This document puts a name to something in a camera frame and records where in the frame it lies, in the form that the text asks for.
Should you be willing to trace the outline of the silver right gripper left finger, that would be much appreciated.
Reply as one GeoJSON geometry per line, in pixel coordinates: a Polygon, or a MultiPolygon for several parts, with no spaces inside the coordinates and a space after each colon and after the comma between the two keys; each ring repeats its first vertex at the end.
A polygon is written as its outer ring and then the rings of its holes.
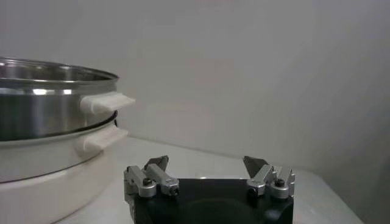
{"type": "Polygon", "coordinates": [[[168,155],[151,158],[143,166],[127,166],[124,171],[125,201],[151,200],[161,195],[176,200],[180,194],[180,182],[166,173],[168,155]]]}

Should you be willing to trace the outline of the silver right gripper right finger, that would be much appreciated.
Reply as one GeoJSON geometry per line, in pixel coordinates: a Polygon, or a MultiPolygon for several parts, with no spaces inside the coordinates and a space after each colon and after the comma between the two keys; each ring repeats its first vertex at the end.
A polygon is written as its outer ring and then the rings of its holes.
{"type": "Polygon", "coordinates": [[[248,194],[252,198],[270,195],[278,200],[285,200],[294,196],[295,173],[290,167],[279,167],[264,159],[245,156],[243,163],[250,178],[246,181],[248,194]]]}

